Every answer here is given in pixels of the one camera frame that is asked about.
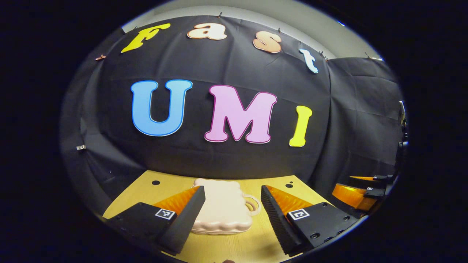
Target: letter m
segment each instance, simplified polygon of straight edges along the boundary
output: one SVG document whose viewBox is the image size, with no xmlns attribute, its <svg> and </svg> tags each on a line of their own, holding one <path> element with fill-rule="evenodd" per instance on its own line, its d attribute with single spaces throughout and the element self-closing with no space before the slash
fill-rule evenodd
<svg viewBox="0 0 468 263">
<path fill-rule="evenodd" d="M 234 140 L 238 141 L 252 123 L 250 133 L 245 139 L 250 143 L 267 143 L 271 136 L 270 117 L 273 105 L 278 101 L 271 93 L 259 92 L 244 110 L 241 99 L 234 87 L 215 85 L 210 88 L 214 96 L 213 120 L 211 129 L 205 133 L 205 139 L 211 142 L 223 142 L 229 138 L 224 132 L 224 125 L 229 124 Z"/>
</svg>

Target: white wall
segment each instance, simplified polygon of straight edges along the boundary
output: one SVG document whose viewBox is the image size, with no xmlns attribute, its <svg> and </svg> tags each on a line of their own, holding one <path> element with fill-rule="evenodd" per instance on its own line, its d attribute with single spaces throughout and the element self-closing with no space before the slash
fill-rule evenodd
<svg viewBox="0 0 468 263">
<path fill-rule="evenodd" d="M 380 56 L 348 27 L 326 14 L 292 0 L 175 0 L 153 8 L 122 27 L 135 27 L 187 15 L 219 15 L 281 28 L 328 58 Z"/>
</svg>

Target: letter u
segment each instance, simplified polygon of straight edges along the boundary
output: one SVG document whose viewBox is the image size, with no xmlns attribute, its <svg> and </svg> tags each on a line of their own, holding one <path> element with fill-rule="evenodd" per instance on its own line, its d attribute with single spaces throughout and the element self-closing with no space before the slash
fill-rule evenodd
<svg viewBox="0 0 468 263">
<path fill-rule="evenodd" d="M 151 80 L 135 82 L 130 90 L 133 92 L 132 119 L 135 127 L 149 136 L 167 136 L 176 132 L 183 121 L 185 94 L 192 88 L 188 80 L 170 80 L 166 88 L 170 90 L 169 116 L 163 122 L 151 118 L 151 96 L 158 88 L 158 83 Z"/>
</svg>

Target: mug handle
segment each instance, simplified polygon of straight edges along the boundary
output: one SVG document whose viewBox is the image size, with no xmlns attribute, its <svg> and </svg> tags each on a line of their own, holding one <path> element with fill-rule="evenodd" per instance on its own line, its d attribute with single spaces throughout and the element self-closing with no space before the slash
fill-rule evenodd
<svg viewBox="0 0 468 263">
<path fill-rule="evenodd" d="M 253 211 L 249 211 L 249 214 L 250 214 L 251 216 L 258 215 L 258 213 L 260 213 L 260 211 L 262 210 L 262 204 L 260 203 L 260 201 L 258 201 L 258 199 L 255 198 L 255 196 L 251 196 L 251 195 L 246 195 L 246 194 L 244 194 L 244 197 L 252 198 L 252 199 L 257 203 L 257 208 L 255 208 L 254 203 L 245 200 L 245 203 L 251 205 L 252 208 L 253 208 Z"/>
</svg>

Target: wooden table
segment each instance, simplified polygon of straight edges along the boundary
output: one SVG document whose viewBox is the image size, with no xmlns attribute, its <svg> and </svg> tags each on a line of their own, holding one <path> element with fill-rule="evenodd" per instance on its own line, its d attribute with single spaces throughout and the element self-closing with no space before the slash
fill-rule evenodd
<svg viewBox="0 0 468 263">
<path fill-rule="evenodd" d="M 110 204 L 103 217 L 109 219 L 138 202 L 157 203 L 189 189 L 195 179 L 148 170 Z M 294 175 L 235 181 L 245 194 L 253 195 L 258 200 L 261 186 L 267 184 L 311 204 L 328 202 Z M 253 217 L 252 227 L 243 233 L 199 235 L 191 232 L 181 253 L 174 257 L 189 263 L 222 263 L 227 259 L 236 263 L 278 263 L 291 258 L 283 253 L 265 209 Z"/>
</svg>

